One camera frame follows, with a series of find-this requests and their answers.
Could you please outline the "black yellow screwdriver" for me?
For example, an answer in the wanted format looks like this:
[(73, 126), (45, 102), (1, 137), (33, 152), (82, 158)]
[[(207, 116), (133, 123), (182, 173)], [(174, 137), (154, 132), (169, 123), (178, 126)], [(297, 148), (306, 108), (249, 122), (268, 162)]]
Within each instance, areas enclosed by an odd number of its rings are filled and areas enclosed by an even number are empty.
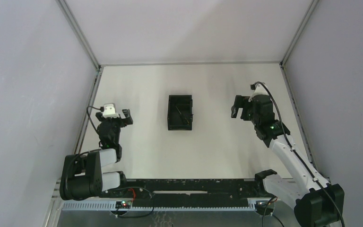
[(185, 114), (183, 114), (183, 113), (181, 112), (181, 110), (179, 109), (179, 107), (176, 105), (176, 106), (175, 106), (175, 108), (176, 108), (176, 110), (177, 110), (177, 111), (178, 111), (178, 113), (179, 113), (179, 117), (180, 117), (180, 119), (181, 119), (182, 123), (183, 123), (183, 124), (186, 124), (186, 125), (190, 125), (190, 121), (189, 121), (189, 119), (185, 116)]

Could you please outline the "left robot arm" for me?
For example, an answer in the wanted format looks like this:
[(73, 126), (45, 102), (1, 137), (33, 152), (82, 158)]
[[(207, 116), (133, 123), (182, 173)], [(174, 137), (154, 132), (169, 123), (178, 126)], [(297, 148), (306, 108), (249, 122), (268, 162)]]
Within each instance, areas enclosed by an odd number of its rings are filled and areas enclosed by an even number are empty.
[(96, 128), (99, 148), (65, 157), (59, 187), (63, 200), (81, 201), (125, 185), (126, 177), (122, 171), (105, 173), (102, 170), (121, 160), (120, 132), (133, 124), (130, 110), (123, 109), (122, 112), (124, 118), (116, 113), (114, 107), (101, 109), (96, 113), (100, 122)]

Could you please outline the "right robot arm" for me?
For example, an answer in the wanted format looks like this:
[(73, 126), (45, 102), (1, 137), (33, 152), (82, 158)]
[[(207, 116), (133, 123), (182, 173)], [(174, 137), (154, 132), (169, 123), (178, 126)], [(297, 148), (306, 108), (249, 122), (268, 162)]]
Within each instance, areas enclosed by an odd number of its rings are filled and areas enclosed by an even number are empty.
[(300, 153), (289, 129), (275, 118), (278, 109), (274, 108), (271, 97), (237, 95), (231, 117), (236, 118), (240, 109), (241, 119), (253, 123), (257, 137), (276, 154), (295, 181), (295, 184), (288, 183), (269, 169), (255, 175), (260, 187), (292, 208), (302, 227), (324, 227), (336, 222), (345, 226), (343, 188), (331, 184)]

